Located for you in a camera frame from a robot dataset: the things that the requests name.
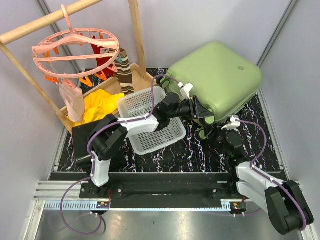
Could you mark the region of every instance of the black marble mat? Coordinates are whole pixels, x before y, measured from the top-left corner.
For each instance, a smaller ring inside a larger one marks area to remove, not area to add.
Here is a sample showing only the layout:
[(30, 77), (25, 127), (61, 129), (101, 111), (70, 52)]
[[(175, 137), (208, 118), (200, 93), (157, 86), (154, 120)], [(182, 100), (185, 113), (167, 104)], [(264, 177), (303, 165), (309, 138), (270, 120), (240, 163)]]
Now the black marble mat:
[[(149, 68), (147, 71), (155, 76), (165, 73), (167, 68)], [(101, 83), (101, 80), (95, 76), (91, 78), (93, 87)], [(83, 93), (91, 89), (86, 85), (81, 87)], [(267, 146), (259, 163), (262, 169), (267, 172), (279, 172), (280, 166), (274, 150), (270, 133), (268, 131), (266, 119), (264, 117), (258, 95), (238, 114), (241, 120), (258, 123), (263, 127), (267, 136)], [(224, 155), (217, 151), (213, 142), (199, 142), (195, 138), (196, 132), (200, 126), (189, 120), (182, 121), (186, 128), (186, 136), (183, 140), (163, 148), (159, 151), (146, 155), (137, 155), (133, 152), (130, 141), (127, 139), (121, 149), (120, 158), (125, 158), (127, 165), (119, 172), (224, 172)], [(236, 130), (243, 138), (243, 145), (247, 157), (252, 160), (258, 155), (263, 146), (263, 134), (252, 125), (241, 124)], [(81, 172), (73, 159), (72, 136), (68, 133), (63, 152), (58, 167), (58, 172)]]

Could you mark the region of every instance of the white cable clip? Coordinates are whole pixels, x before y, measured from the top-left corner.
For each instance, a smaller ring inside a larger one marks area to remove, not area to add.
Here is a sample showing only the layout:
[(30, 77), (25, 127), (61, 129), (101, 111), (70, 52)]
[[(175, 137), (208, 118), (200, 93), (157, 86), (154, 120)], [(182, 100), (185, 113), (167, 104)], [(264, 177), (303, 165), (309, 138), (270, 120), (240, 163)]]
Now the white cable clip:
[(227, 125), (224, 125), (221, 129), (236, 129), (240, 127), (240, 119), (237, 115), (231, 115)]
[(257, 163), (254, 162), (252, 165), (251, 165), (251, 169), (255, 168), (257, 166)]
[(94, 155), (94, 158), (91, 158), (91, 162), (93, 163), (95, 160), (98, 160), (99, 158), (95, 151), (92, 151), (92, 154)]
[(187, 83), (184, 87), (181, 88), (180, 93), (183, 99), (190, 99), (190, 91), (194, 86), (191, 83)]

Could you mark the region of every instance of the yellow cloth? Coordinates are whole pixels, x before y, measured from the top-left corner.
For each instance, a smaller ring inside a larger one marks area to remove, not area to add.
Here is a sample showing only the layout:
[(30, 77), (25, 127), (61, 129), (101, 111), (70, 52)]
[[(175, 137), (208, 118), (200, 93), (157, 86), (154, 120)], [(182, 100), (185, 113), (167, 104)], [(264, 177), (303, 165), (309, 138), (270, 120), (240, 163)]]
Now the yellow cloth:
[(73, 122), (74, 127), (103, 119), (106, 115), (117, 110), (117, 101), (125, 96), (124, 93), (111, 95), (99, 89), (84, 98), (85, 110), (82, 122)]

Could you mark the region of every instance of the gray wall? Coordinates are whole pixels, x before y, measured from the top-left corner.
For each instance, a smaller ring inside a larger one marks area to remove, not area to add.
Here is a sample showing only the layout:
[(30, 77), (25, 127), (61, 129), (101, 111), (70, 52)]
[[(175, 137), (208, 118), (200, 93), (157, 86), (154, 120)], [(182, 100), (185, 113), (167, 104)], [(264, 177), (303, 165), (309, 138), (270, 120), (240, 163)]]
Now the gray wall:
[[(0, 8), (0, 34), (42, 17), (34, 0), (5, 1)], [(47, 93), (63, 106), (57, 86), (44, 79), (32, 60), (32, 46), (49, 28), (7, 47)], [(0, 52), (0, 239), (17, 240), (39, 180), (46, 180), (63, 126), (49, 104)]]
[(290, 177), (320, 234), (320, 2), (300, 1), (262, 65), (262, 91)]
[[(77, 0), (46, 0), (51, 11)], [(257, 63), (290, 0), (139, 0), (146, 64), (170, 67), (200, 46), (221, 41)], [(74, 28), (98, 28), (117, 36), (138, 62), (128, 0), (105, 0), (70, 17)], [(58, 22), (66, 30), (63, 19)], [(92, 54), (89, 45), (71, 48)], [(96, 66), (79, 62), (82, 69)]]

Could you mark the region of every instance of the pink hanger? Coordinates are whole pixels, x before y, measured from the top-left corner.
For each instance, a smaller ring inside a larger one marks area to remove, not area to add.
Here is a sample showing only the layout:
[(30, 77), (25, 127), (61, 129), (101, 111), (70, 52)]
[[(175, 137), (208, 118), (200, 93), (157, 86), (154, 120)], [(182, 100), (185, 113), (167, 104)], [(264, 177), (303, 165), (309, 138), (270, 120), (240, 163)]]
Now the pink hanger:
[(53, 50), (54, 50), (55, 54), (59, 55), (59, 49), (58, 49), (58, 47), (55, 47)]
[[(75, 32), (76, 32), (76, 34), (78, 34), (79, 35), (79, 33), (78, 33), (78, 31), (77, 30), (75, 30)], [(84, 34), (82, 33), (82, 32), (80, 32), (80, 36), (83, 36)], [(79, 44), (80, 46), (82, 46), (83, 44)]]
[[(74, 33), (74, 29), (72, 28), (71, 22), (69, 20), (69, 16), (67, 13), (67, 10), (64, 5), (61, 5), (62, 12), (64, 14), (64, 17), (66, 19), (67, 25), (69, 30), (61, 31), (56, 34), (51, 35), (50, 37), (47, 37), (45, 40), (40, 42), (38, 46), (33, 46), (33, 61), (38, 66), (38, 68), (45, 74), (51, 77), (59, 78), (59, 79), (75, 79), (75, 78), (82, 78), (88, 75), (95, 74), (97, 72), (102, 71), (105, 68), (109, 68), (112, 71), (117, 71), (117, 68), (113, 64), (113, 62), (117, 59), (118, 54), (120, 52), (120, 44), (118, 39), (110, 32), (107, 32), (105, 30), (96, 29), (96, 28), (77, 28), (75, 29), (76, 32), (89, 32), (90, 37), (86, 37), (84, 35), (78, 35)], [(100, 35), (105, 34), (109, 36), (109, 38), (105, 39), (92, 39), (91, 32), (99, 33)], [(63, 37), (62, 39), (58, 40), (57, 42), (52, 42), (51, 40), (56, 37), (61, 37), (63, 35), (69, 34), (66, 37)], [(44, 57), (44, 58), (38, 58), (38, 55), (47, 53), (52, 49), (57, 48), (58, 46), (62, 45), (81, 45), (81, 44), (93, 44), (97, 45), (103, 48), (109, 48), (113, 49), (114, 52), (110, 53), (101, 53), (101, 54), (91, 54), (91, 55), (80, 55), (80, 56), (60, 56), (60, 57)], [(45, 69), (40, 63), (41, 62), (55, 62), (55, 61), (72, 61), (72, 60), (87, 60), (87, 59), (98, 59), (98, 58), (110, 58), (105, 64), (87, 71), (87, 72), (81, 72), (76, 74), (59, 74), (59, 73), (53, 73)]]
[(109, 41), (101, 41), (102, 39), (92, 39), (86, 36), (75, 34), (72, 28), (71, 22), (69, 20), (66, 7), (64, 5), (61, 5), (61, 9), (63, 11), (66, 23), (68, 24), (70, 35), (63, 37), (59, 41), (52, 44), (34, 46), (33, 49), (37, 54), (43, 54), (44, 52), (48, 52), (58, 46), (61, 46), (67, 43), (74, 43), (74, 42), (93, 44), (93, 45), (97, 45), (97, 46), (109, 48), (109, 49), (117, 49), (117, 43), (113, 38), (111, 38)]

